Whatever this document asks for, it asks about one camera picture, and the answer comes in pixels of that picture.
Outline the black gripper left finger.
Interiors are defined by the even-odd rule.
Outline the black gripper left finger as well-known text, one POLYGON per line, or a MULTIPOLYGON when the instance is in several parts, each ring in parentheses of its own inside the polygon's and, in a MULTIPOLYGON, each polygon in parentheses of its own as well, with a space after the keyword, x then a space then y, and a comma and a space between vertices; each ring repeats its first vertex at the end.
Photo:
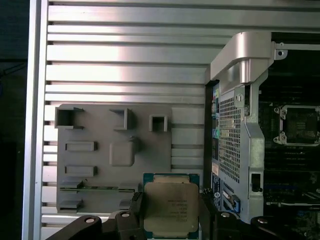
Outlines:
POLYGON ((144 194, 134 193, 128 210, 113 212, 105 222, 96 215, 83 215, 52 236, 49 240, 143 240, 140 226, 144 194))

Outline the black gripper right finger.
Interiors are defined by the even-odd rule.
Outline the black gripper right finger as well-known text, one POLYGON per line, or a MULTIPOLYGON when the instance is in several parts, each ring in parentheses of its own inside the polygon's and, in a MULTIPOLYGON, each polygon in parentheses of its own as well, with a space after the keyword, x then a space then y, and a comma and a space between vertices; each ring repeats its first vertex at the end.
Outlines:
POLYGON ((245 223, 232 212, 219 211, 213 204, 213 191, 209 188, 199 194, 199 224, 204 240, 305 239, 280 217, 258 216, 245 223))

